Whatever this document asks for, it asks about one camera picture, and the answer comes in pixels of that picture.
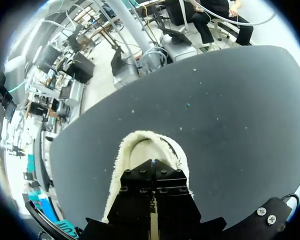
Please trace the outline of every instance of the black table surface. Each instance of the black table surface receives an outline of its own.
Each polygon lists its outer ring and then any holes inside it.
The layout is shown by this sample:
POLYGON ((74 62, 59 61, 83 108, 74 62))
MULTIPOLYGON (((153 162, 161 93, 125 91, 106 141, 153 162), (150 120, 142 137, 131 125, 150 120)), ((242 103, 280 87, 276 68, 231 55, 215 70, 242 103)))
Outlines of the black table surface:
POLYGON ((150 130, 187 155, 202 221, 227 227, 300 185, 300 68, 284 49, 247 46, 168 65, 106 97, 54 140, 51 168, 67 220, 104 213, 121 140, 150 130))

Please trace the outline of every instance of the hand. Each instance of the hand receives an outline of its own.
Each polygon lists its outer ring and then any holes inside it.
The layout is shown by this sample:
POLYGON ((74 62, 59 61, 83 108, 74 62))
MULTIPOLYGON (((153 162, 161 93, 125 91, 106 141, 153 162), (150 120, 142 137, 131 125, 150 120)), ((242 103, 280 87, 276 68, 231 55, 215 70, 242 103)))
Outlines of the hand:
POLYGON ((196 6, 194 10, 195 10, 197 13, 203 13, 203 12, 204 12, 204 10, 203 10, 201 7, 199 7, 199 6, 196 6))
POLYGON ((229 9, 229 13, 232 15, 232 17, 236 17, 236 16, 238 16, 238 9, 235 7, 231 7, 229 9))

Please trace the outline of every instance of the black pants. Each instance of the black pants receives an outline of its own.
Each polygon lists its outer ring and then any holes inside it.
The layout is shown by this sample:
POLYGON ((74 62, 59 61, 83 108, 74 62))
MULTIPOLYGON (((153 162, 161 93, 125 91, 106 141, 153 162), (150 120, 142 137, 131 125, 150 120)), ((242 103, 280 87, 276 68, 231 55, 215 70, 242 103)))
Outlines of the black pants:
MULTIPOLYGON (((238 16, 238 18, 236 16, 229 17, 228 13, 227 14, 219 14, 218 13, 218 15, 220 15, 226 19, 232 20, 232 21, 236 21, 236 22, 238 21, 240 23, 248 23, 248 21, 245 20, 241 16, 238 16)), ((210 18, 211 18, 211 20, 216 19, 215 16, 212 16, 210 14, 208 15, 208 13, 205 13, 205 12, 196 12, 192 16, 193 24, 196 27, 196 29, 198 30, 198 32, 200 33, 203 44, 212 43, 214 41, 214 38, 212 37, 212 34, 210 32, 210 29, 207 26, 208 23, 210 22, 210 18)), ((240 29, 239 35, 236 39, 236 42, 242 46, 249 45, 254 27, 253 26, 242 26, 242 25, 237 25, 237 24, 232 24, 232 25, 239 27, 239 29, 240 29)))

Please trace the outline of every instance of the shoe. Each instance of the shoe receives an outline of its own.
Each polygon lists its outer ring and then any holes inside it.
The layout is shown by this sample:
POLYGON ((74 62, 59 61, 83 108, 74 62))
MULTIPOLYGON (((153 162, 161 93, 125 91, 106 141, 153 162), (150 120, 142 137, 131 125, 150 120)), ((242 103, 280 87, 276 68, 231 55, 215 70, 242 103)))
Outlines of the shoe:
POLYGON ((210 46, 208 47, 208 52, 220 50, 221 48, 215 43, 211 43, 210 46))
POLYGON ((239 43, 237 43, 237 42, 233 42, 233 43, 232 43, 232 47, 233 47, 233 48, 241 47, 241 45, 240 45, 239 43))

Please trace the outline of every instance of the white fuzzy slipper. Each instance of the white fuzzy slipper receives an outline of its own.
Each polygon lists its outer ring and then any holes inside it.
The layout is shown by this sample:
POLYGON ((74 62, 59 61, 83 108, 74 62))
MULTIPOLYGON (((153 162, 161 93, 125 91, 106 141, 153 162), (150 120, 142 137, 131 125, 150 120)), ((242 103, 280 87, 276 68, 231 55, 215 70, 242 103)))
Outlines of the white fuzzy slipper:
POLYGON ((126 136, 119 147, 110 183, 102 222, 107 216, 120 191, 120 178, 126 169, 134 169, 149 159, 158 159, 173 169, 181 169, 187 178, 189 189, 189 168, 187 157, 181 146, 173 139, 152 131, 135 131, 126 136))

